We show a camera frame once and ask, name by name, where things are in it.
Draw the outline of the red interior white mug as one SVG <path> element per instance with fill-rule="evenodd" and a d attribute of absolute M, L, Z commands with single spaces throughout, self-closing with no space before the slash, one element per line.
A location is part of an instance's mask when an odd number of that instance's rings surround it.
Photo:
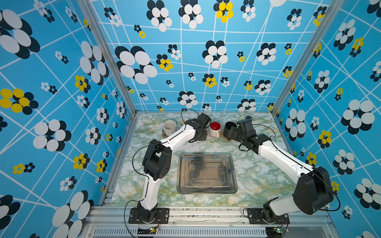
<path fill-rule="evenodd" d="M 211 138 L 219 138 L 221 133 L 221 123 L 211 122 L 209 128 L 207 129 L 207 133 Z"/>

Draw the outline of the black metal mug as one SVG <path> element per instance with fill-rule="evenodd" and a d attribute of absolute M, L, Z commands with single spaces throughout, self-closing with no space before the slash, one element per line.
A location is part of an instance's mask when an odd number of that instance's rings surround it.
<path fill-rule="evenodd" d="M 237 125 L 234 122 L 227 122 L 223 130 L 223 136 L 227 140 L 237 140 Z"/>

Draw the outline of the white ceramic mug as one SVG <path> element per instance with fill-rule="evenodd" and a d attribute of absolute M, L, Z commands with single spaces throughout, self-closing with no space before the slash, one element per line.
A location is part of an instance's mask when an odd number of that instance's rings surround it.
<path fill-rule="evenodd" d="M 177 131 L 177 124 L 173 120 L 167 120 L 163 124 L 164 133 L 167 137 L 173 135 Z"/>

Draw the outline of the white mug blue handle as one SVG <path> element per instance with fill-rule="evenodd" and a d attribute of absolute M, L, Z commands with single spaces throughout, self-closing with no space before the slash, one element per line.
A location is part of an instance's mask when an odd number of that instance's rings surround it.
<path fill-rule="evenodd" d="M 179 126 L 182 127 L 185 124 L 185 122 L 188 121 L 188 120 L 189 119 L 187 119 L 187 118 L 180 118 L 180 120 L 178 121 Z"/>

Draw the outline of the tan rattan round coaster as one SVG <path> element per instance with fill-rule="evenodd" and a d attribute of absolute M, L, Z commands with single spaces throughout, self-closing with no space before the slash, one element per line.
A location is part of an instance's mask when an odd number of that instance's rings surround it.
<path fill-rule="evenodd" d="M 226 139 L 224 134 L 223 134 L 223 131 L 220 133 L 220 137 L 223 138 L 223 139 Z"/>

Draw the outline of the paw print cork coaster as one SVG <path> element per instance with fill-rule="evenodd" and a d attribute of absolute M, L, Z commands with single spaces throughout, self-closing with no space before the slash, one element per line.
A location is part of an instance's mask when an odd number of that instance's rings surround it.
<path fill-rule="evenodd" d="M 167 138 L 167 137 L 168 137 L 168 136 L 166 135 L 166 133 L 165 133 L 164 130 L 162 130 L 162 137 L 163 137 L 163 138 Z"/>

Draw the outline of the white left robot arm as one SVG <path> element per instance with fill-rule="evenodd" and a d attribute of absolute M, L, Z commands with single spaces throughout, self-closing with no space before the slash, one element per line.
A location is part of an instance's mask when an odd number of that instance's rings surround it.
<path fill-rule="evenodd" d="M 137 204 L 142 220 L 152 222 L 156 216 L 160 182 L 170 170 L 173 152 L 187 142 L 205 139 L 210 123 L 210 117 L 202 113 L 196 119 L 185 121 L 179 130 L 167 138 L 150 141 L 142 161 L 145 176 L 143 194 Z"/>

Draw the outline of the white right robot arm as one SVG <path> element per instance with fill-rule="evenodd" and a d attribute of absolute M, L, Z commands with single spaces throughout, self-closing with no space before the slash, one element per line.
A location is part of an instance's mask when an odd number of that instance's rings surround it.
<path fill-rule="evenodd" d="M 276 145 L 271 137 L 256 133 L 252 117 L 226 123 L 223 134 L 228 140 L 239 142 L 239 150 L 253 151 L 271 161 L 296 185 L 292 195 L 274 198 L 263 205 L 263 217 L 267 223 L 274 223 L 288 213 L 312 215 L 337 197 L 326 169 L 296 159 Z"/>

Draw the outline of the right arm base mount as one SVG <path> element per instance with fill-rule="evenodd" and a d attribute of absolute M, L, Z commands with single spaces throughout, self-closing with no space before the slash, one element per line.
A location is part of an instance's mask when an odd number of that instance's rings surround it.
<path fill-rule="evenodd" d="M 248 218 L 251 225 L 289 225 L 290 220 L 288 214 L 280 217 L 270 218 L 268 221 L 265 219 L 262 208 L 244 208 L 243 215 Z"/>

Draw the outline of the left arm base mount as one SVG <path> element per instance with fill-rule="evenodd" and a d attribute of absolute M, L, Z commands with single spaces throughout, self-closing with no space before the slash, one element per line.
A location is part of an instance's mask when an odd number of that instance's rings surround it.
<path fill-rule="evenodd" d="M 147 212 L 144 209 L 132 208 L 128 219 L 129 224 L 168 224 L 170 209 L 154 208 Z"/>

